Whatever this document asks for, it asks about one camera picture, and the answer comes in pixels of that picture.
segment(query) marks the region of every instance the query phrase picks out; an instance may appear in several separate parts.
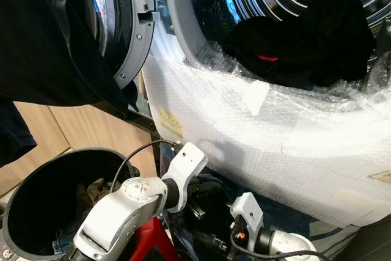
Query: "washing machine door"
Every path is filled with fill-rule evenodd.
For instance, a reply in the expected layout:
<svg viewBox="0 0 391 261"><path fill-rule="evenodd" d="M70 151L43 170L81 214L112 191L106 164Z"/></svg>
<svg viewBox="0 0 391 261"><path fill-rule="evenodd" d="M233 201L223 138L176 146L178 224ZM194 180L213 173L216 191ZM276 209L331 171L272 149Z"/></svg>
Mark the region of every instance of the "washing machine door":
<svg viewBox="0 0 391 261"><path fill-rule="evenodd" d="M124 88L140 71L159 20L155 0L71 0L115 81Z"/></svg>

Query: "red tag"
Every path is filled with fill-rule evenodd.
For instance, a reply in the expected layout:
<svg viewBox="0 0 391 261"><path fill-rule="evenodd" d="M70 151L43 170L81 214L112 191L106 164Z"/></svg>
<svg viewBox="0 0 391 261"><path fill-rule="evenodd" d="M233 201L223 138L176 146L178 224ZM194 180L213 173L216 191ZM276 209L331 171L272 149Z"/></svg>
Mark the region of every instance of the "red tag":
<svg viewBox="0 0 391 261"><path fill-rule="evenodd" d="M259 54L257 54L257 56L264 61L277 61L278 60L278 57L268 57L268 56L263 56L263 55L259 55Z"/></svg>

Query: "black cable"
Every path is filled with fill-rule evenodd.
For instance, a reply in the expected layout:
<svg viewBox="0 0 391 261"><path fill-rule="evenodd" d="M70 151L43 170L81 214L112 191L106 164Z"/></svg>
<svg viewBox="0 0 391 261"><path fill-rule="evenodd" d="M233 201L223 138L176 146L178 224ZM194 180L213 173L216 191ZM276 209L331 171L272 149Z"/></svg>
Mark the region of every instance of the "black cable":
<svg viewBox="0 0 391 261"><path fill-rule="evenodd" d="M120 174L120 172L121 172L121 169L122 169L123 166L126 164L126 162L128 162L128 161L130 160L130 158L132 158L133 156L135 156L135 155L136 155L137 153L139 153L141 150L143 150L143 149L145 149L145 148L147 148L147 147L149 147L149 146L151 146L151 145L153 145L153 144L157 144L157 143L167 143L167 144L170 144L170 145L172 145L172 146L175 146L175 145L176 145L176 143L171 142L171 141L168 141L168 140L155 140L155 141L149 142L148 144L145 144L145 145L141 146L140 148L136 149L135 151L133 151L128 157L126 157L126 158L122 161L120 167L118 168L117 173L115 174L114 179L113 179L113 181L112 181L112 185L111 185L109 194L111 194L111 193L113 192L114 187L115 187L115 182L117 181L118 176L119 176L119 174ZM133 168L131 168L130 177L131 177L131 178L134 177Z"/></svg>
<svg viewBox="0 0 391 261"><path fill-rule="evenodd" d="M231 240L231 244L232 246L237 249L238 251L242 252L242 253L245 253L246 255L249 255L251 257L255 257L257 259L263 259L263 260L280 260L280 259L284 259L284 258L289 258L289 257L294 257L294 256L302 256L302 255L314 255L314 256L317 256L318 258L324 260L324 261L330 261L329 258L327 258L325 255L323 255L322 253L319 253L319 252L315 252L315 251L294 251L294 252L288 252L288 253L280 253L280 254L277 254L277 255L263 255L263 254L257 254L257 253L254 253L254 252L251 252L247 249L244 249L243 247L237 245L233 239L233 235L234 235L234 231L232 231L231 233L231 237L230 237L230 240Z"/></svg>

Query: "wooden panel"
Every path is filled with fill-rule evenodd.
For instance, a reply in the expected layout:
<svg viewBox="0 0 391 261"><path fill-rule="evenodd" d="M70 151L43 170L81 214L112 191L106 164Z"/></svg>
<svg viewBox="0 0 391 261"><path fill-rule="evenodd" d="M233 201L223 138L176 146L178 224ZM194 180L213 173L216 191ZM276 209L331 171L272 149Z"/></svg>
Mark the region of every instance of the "wooden panel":
<svg viewBox="0 0 391 261"><path fill-rule="evenodd" d="M53 116L73 149L105 147L128 156L151 141L149 133L140 130L93 106L62 108L50 106ZM156 176L151 147L132 160L143 177Z"/></svg>
<svg viewBox="0 0 391 261"><path fill-rule="evenodd" d="M38 146L20 159L0 168L0 196L16 187L43 163L69 149L56 120L47 106L16 102Z"/></svg>

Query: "bubble wrap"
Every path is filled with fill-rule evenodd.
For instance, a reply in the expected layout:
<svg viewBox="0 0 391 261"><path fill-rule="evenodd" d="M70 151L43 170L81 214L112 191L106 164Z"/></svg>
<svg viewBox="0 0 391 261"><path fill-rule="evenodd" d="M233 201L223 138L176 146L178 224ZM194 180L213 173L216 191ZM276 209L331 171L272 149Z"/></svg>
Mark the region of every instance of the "bubble wrap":
<svg viewBox="0 0 391 261"><path fill-rule="evenodd" d="M178 52L175 38L155 40L143 67L164 139L193 142L222 175L335 226L391 213L391 184L373 177L391 164L390 53L365 81L310 92L245 78L227 61L222 72L218 54L190 67Z"/></svg>

